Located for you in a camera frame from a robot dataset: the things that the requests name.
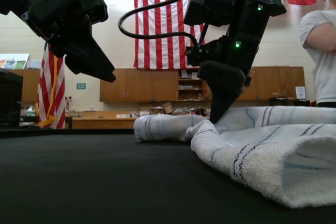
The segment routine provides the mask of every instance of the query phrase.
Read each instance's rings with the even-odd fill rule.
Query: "black robotic arm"
[[[114,66],[91,34],[91,26],[108,19],[104,0],[0,0],[0,13],[12,11],[37,36],[50,44],[56,57],[75,74],[113,82]]]
[[[210,120],[216,123],[249,86],[249,71],[270,16],[286,12],[281,0],[190,0],[184,23],[205,24],[200,41],[187,33],[136,35],[122,27],[123,21],[146,9],[178,0],[141,7],[119,20],[122,33],[133,38],[155,39],[188,36],[193,45],[185,54],[189,65],[199,66],[198,77],[213,93]],[[74,73],[113,82],[114,66],[91,35],[91,26],[108,19],[104,0],[0,0],[0,13],[12,11],[50,44],[50,50]],[[208,25],[229,25],[225,36],[203,45]]]

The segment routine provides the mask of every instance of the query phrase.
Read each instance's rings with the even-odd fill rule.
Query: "exit sign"
[[[78,83],[77,84],[77,89],[81,89],[81,90],[86,89],[86,83]]]

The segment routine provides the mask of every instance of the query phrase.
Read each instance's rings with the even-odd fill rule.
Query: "american flag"
[[[65,128],[64,60],[58,59],[48,44],[44,48],[40,82],[37,90],[38,124],[53,129]]]
[[[134,0],[135,8],[168,0]],[[189,0],[180,0],[174,4],[146,10],[136,14],[135,33],[157,35],[177,31],[192,34],[197,40],[201,36],[203,25],[183,24]],[[141,69],[185,69],[187,68],[185,47],[190,46],[187,37],[135,40],[135,68]]]

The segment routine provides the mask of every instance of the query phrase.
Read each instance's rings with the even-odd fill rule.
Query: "black table surface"
[[[0,222],[336,223],[291,210],[202,163],[188,144],[133,134],[0,139]]]

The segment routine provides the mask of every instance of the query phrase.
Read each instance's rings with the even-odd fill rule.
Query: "striped towel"
[[[336,204],[336,109],[274,106],[135,121],[139,141],[191,141],[207,165],[289,208]]]

